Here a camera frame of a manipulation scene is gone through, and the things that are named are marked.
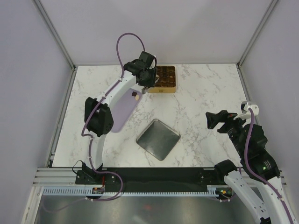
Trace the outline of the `metal tongs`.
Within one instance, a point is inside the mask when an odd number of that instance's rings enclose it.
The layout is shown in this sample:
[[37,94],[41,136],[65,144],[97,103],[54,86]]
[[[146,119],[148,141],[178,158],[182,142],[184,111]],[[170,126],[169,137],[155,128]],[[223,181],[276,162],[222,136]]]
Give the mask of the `metal tongs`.
[[159,79],[160,79],[160,76],[156,75],[155,76],[154,85],[153,86],[145,86],[145,87],[143,87],[142,90],[141,90],[141,93],[143,95],[145,95],[147,92],[149,92],[149,90],[153,89],[155,87],[155,84],[159,81]]

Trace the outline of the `dark metal tin lid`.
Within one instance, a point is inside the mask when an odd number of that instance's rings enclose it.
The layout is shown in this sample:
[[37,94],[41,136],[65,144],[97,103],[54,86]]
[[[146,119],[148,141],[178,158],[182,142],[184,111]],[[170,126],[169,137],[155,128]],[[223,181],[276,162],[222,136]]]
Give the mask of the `dark metal tin lid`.
[[137,137],[136,143],[157,160],[163,161],[179,139],[179,132],[159,119],[153,119]]

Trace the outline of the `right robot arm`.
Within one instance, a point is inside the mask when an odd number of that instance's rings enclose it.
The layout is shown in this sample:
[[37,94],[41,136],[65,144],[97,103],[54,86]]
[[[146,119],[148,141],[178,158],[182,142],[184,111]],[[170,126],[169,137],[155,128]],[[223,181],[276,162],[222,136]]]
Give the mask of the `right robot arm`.
[[260,195],[243,180],[238,168],[231,160],[215,165],[214,180],[227,184],[251,212],[257,224],[298,223],[284,192],[280,171],[274,158],[266,151],[267,138],[261,126],[254,123],[252,107],[242,114],[206,112],[207,128],[227,134],[240,156],[245,173],[256,185]]

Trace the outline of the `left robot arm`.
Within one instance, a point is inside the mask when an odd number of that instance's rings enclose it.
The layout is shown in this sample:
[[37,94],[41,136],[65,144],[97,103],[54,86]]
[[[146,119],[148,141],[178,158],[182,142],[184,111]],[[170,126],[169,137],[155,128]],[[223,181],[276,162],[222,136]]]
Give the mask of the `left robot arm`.
[[98,184],[103,175],[103,148],[107,134],[112,130],[112,109],[135,84],[149,89],[154,87],[157,74],[157,58],[142,51],[139,58],[122,66],[121,76],[99,97],[85,101],[84,127],[81,136],[89,137],[87,160],[77,171],[76,184]]

